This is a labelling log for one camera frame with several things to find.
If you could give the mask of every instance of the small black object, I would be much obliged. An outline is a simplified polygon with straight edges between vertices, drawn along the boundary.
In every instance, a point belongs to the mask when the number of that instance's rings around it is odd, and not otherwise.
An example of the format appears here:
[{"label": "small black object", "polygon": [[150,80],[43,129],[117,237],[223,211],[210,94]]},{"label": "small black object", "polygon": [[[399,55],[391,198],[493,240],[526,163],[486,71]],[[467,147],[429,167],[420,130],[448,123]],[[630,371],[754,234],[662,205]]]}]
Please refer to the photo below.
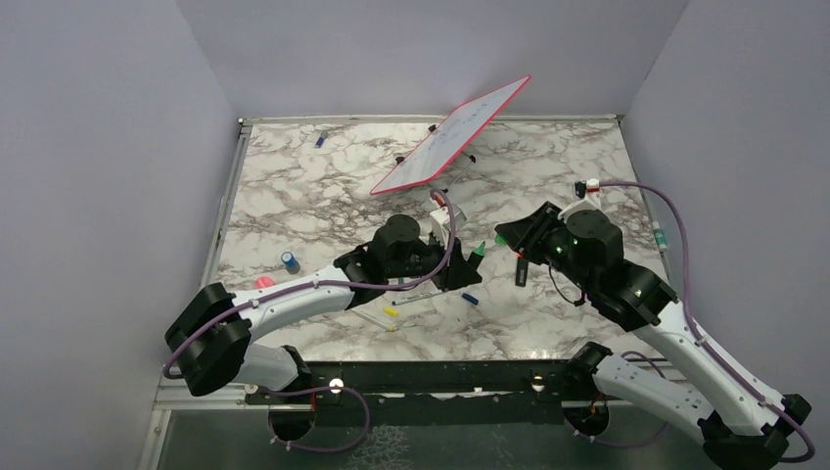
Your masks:
[{"label": "small black object", "polygon": [[577,181],[574,183],[574,192],[576,192],[576,196],[578,198],[584,198],[585,194],[588,192],[588,183],[585,181]]},{"label": "small black object", "polygon": [[525,287],[528,284],[528,267],[530,262],[522,257],[516,258],[516,285]]}]

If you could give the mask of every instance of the blue marker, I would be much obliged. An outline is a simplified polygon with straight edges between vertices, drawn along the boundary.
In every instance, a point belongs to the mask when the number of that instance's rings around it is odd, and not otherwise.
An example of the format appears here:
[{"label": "blue marker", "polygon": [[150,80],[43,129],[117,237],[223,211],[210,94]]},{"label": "blue marker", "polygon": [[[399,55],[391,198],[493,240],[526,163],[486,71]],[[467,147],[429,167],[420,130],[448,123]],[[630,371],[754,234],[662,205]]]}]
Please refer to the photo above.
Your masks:
[{"label": "blue marker", "polygon": [[320,147],[322,147],[323,142],[326,140],[326,137],[328,137],[328,136],[329,136],[329,131],[328,130],[324,130],[324,131],[320,132],[320,137],[317,139],[317,143],[314,144],[314,147],[317,147],[318,149]]},{"label": "blue marker", "polygon": [[286,270],[289,274],[297,274],[300,272],[300,262],[294,258],[294,255],[291,252],[285,252],[281,257],[280,260],[285,264]]},{"label": "blue marker", "polygon": [[466,292],[465,292],[464,294],[461,294],[461,297],[462,297],[465,301],[469,302],[470,304],[473,304],[474,306],[477,306],[477,305],[479,304],[479,300],[478,300],[478,299],[476,299],[475,297],[471,296],[470,294],[467,294]]}]

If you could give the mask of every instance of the black cable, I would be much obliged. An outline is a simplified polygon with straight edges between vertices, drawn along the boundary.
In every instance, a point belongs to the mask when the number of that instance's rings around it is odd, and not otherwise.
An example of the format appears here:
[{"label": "black cable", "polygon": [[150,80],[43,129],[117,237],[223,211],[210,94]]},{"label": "black cable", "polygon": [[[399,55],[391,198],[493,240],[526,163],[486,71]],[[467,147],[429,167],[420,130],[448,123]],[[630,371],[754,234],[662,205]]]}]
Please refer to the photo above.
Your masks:
[{"label": "black cable", "polygon": [[563,294],[562,291],[559,290],[559,286],[556,285],[556,279],[553,277],[553,267],[550,264],[548,264],[547,266],[547,274],[550,276],[550,280],[553,281],[553,288],[556,289],[556,292],[559,294],[559,297],[561,297],[563,301],[567,302],[568,304],[571,304],[572,306],[585,305],[584,292],[582,292],[582,297],[580,297],[578,301],[572,301],[571,299],[565,297],[565,294]]}]

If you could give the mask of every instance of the blue marker cap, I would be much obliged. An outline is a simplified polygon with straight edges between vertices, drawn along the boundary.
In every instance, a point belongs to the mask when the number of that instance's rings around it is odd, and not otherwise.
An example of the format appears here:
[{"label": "blue marker cap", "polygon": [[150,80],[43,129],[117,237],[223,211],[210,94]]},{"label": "blue marker cap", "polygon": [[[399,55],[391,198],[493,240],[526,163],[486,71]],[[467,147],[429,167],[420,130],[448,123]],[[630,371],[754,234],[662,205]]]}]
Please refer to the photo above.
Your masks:
[{"label": "blue marker cap", "polygon": [[476,299],[475,297],[471,296],[470,294],[467,294],[466,292],[465,292],[464,294],[461,294],[461,297],[462,297],[465,301],[469,302],[470,304],[473,304],[474,306],[477,306],[477,305],[479,304],[479,300],[478,300],[478,299]]},{"label": "blue marker cap", "polygon": [[329,136],[329,131],[324,130],[320,132],[320,137],[317,139],[317,142],[314,144],[314,147],[320,148],[323,146],[323,142],[326,140],[326,137]]}]

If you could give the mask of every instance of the pen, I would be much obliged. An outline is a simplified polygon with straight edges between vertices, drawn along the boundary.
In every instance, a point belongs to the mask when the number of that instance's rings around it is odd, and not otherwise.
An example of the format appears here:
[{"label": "pen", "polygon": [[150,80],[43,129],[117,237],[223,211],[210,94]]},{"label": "pen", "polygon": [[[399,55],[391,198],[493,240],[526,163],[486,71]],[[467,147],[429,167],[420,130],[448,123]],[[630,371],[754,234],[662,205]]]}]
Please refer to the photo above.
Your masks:
[{"label": "pen", "polygon": [[402,306],[404,304],[409,304],[410,302],[420,301],[422,299],[428,299],[430,297],[439,296],[441,294],[443,294],[443,291],[429,292],[427,294],[419,294],[417,296],[405,297],[405,298],[403,298],[399,301],[392,301],[392,305],[393,306]]},{"label": "pen", "polygon": [[328,137],[328,136],[329,136],[329,131],[328,130],[324,130],[324,131],[320,132],[320,137],[317,139],[317,143],[314,144],[314,147],[317,147],[318,149],[320,147],[322,147],[323,142],[326,140],[326,137]]},{"label": "pen", "polygon": [[354,312],[354,314],[359,316],[360,318],[363,318],[364,320],[368,321],[369,323],[374,323],[374,324],[380,326],[381,328],[383,328],[387,331],[397,331],[396,326],[394,326],[391,323],[388,323],[384,320],[375,318],[374,316],[372,316],[368,313],[363,313],[362,311],[356,311],[356,310],[352,310],[352,312]]}]

